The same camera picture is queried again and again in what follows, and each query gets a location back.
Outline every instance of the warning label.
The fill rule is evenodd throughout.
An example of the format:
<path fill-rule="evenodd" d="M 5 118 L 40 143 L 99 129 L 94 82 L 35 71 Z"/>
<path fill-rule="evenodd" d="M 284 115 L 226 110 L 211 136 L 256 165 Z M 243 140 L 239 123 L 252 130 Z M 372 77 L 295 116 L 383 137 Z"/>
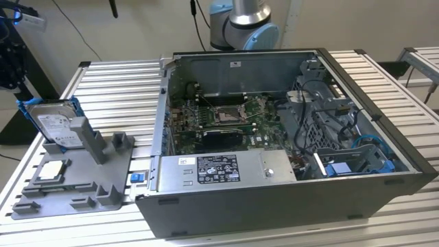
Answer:
<path fill-rule="evenodd" d="M 198 157 L 200 184 L 239 182 L 236 155 Z"/>

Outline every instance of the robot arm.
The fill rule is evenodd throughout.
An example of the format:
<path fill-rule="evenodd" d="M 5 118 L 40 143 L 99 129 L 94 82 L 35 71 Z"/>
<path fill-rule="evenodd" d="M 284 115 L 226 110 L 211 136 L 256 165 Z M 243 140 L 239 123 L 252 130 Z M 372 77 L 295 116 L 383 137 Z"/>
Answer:
<path fill-rule="evenodd" d="M 279 27 L 264 0 L 215 0 L 211 4 L 211 46 L 218 50 L 272 49 Z"/>

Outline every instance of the aluminum slatted table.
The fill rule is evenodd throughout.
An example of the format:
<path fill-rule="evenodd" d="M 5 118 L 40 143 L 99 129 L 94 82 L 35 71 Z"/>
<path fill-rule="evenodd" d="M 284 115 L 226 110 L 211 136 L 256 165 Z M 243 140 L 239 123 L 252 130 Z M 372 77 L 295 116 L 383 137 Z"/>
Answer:
<path fill-rule="evenodd" d="M 368 55 L 331 52 L 402 133 L 439 170 L 439 118 Z M 62 95 L 76 95 L 103 135 L 126 131 L 136 138 L 130 171 L 150 168 L 159 61 L 98 62 L 80 67 Z M 39 134 L 0 194 L 0 245 L 13 246 L 439 246 L 439 179 L 412 196 L 395 198 L 374 217 L 274 230 L 156 239 L 131 202 L 118 211 L 31 220 L 11 219 L 12 205 L 43 158 Z M 144 187 L 136 187 L 142 193 Z"/>
<path fill-rule="evenodd" d="M 406 61 L 439 83 L 439 47 L 404 48 L 398 61 Z"/>

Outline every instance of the blue cable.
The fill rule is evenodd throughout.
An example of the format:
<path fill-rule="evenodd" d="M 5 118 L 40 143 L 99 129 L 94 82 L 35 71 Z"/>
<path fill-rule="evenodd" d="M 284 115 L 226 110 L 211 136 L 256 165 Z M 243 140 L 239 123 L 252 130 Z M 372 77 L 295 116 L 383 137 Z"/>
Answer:
<path fill-rule="evenodd" d="M 375 140 L 379 142 L 379 144 L 383 145 L 383 147 L 384 147 L 384 149 L 386 149 L 386 155 L 388 155 L 388 146 L 387 146 L 387 144 L 382 141 L 382 139 L 380 139 L 378 136 L 374 136 L 374 135 L 362 135 L 362 136 L 354 141 L 351 148 L 355 148 L 358 142 L 359 142 L 362 139 L 364 139 L 364 138 L 372 138 L 372 139 L 375 139 Z"/>

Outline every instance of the hard drive label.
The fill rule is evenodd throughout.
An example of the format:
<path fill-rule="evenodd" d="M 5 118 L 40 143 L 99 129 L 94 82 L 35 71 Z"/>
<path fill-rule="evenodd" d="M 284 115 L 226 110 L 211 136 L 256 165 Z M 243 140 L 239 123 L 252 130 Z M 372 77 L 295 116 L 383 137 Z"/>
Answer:
<path fill-rule="evenodd" d="M 239 182 L 236 155 L 198 157 L 198 178 L 200 184 Z"/>
<path fill-rule="evenodd" d="M 83 145 L 76 132 L 70 130 L 70 120 L 63 115 L 39 115 L 37 116 L 45 131 L 55 143 L 66 148 Z"/>

